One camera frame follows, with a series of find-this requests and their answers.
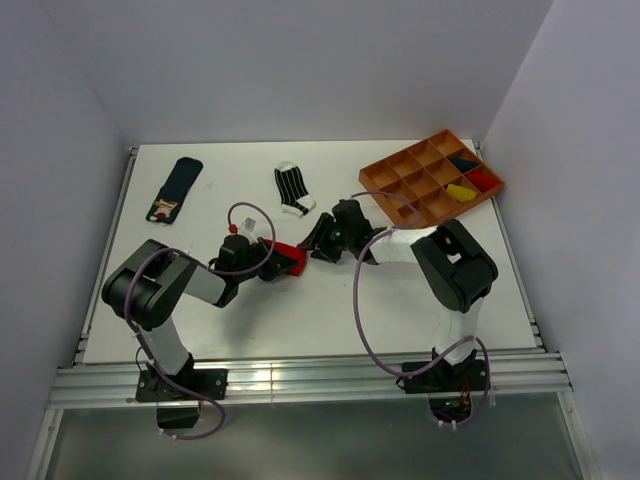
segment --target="white wall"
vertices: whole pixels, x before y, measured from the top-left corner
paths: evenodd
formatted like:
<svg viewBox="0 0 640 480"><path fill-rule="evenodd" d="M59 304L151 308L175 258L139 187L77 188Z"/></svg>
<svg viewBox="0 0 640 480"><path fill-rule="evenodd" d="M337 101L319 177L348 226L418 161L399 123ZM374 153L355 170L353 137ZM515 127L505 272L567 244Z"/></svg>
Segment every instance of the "white wall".
<svg viewBox="0 0 640 480"><path fill-rule="evenodd" d="M126 151L35 0L0 3L0 457L22 478L75 351Z"/></svg>
<svg viewBox="0 0 640 480"><path fill-rule="evenodd" d="M607 478L640 478L640 4L556 0L486 138Z"/></svg>
<svg viewBox="0 0 640 480"><path fill-rule="evenodd" d="M552 0L41 0L141 143L482 137Z"/></svg>

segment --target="black and white striped cloth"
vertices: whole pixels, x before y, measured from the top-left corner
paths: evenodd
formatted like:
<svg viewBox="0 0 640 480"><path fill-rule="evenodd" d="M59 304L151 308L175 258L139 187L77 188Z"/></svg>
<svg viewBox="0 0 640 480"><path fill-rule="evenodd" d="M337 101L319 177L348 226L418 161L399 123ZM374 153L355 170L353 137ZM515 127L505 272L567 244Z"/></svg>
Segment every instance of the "black and white striped cloth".
<svg viewBox="0 0 640 480"><path fill-rule="evenodd" d="M290 162L282 162L274 172L283 212L302 218L313 210L316 202L304 186L300 167Z"/></svg>

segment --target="brown wooden tray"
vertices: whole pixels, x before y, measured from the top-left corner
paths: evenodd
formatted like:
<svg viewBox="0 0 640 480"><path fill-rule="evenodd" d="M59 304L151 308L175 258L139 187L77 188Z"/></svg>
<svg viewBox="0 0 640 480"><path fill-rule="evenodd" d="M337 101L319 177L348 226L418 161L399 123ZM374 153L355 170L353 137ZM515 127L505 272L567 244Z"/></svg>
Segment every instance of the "brown wooden tray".
<svg viewBox="0 0 640 480"><path fill-rule="evenodd" d="M451 163L450 158L468 160L477 163L477 167L463 173ZM469 175L473 179L474 172L499 183L481 192L470 180ZM504 187L504 181L450 130L363 168L359 180L369 192L382 190L409 200L424 218L415 228L439 225L493 197ZM449 184L468 188L478 195L473 200L459 203L447 193ZM395 225L416 220L415 214L401 201L382 195L373 195L373 198Z"/></svg>

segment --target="metal frame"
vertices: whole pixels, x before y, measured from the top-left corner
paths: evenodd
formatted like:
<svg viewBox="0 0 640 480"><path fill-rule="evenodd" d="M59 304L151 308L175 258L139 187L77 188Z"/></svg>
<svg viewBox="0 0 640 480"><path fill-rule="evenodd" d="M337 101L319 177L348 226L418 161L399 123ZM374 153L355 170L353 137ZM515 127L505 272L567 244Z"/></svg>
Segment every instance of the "metal frame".
<svg viewBox="0 0 640 480"><path fill-rule="evenodd" d="M478 155L480 146L474 143ZM137 148L131 150L116 211L111 223L107 245L91 296L76 364L58 371L53 383L47 410L29 466L28 479L44 479L49 468L64 410L99 408L156 408L157 404L139 404L134 400L138 369L126 365L84 365L84 349L91 329L91 318L98 301L102 277L111 253ZM586 431L575 407L573 388L559 353L547 353L531 312L520 272L495 199L498 216L509 257L513 264L520 293L525 304L536 348L490 352L492 394L549 393L558 394L569 436L584 478L601 478ZM419 354L383 355L383 361L398 368L402 362L424 360ZM367 356L300 358L258 361L197 362L196 368L227 368L229 385L223 405L275 404L329 401L367 401L415 398L398 389L393 378L375 366ZM430 398L457 395L430 394ZM167 402L162 405L193 405L195 402Z"/></svg>

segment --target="red object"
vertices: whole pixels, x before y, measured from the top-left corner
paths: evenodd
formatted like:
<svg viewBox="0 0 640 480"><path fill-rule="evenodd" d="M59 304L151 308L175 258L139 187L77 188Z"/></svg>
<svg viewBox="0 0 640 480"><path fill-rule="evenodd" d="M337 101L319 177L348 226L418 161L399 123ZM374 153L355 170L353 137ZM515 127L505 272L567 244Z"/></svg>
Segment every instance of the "red object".
<svg viewBox="0 0 640 480"><path fill-rule="evenodd" d="M271 245L271 240L265 240L267 244ZM307 251L301 248L287 245L286 243L276 242L276 252L286 255L289 258L293 258L298 261L298 265L287 271L287 275L293 275L299 277L307 266Z"/></svg>
<svg viewBox="0 0 640 480"><path fill-rule="evenodd" d="M482 193L488 192L493 187L500 185L500 180L497 178L488 177L478 172L469 173L467 178Z"/></svg>

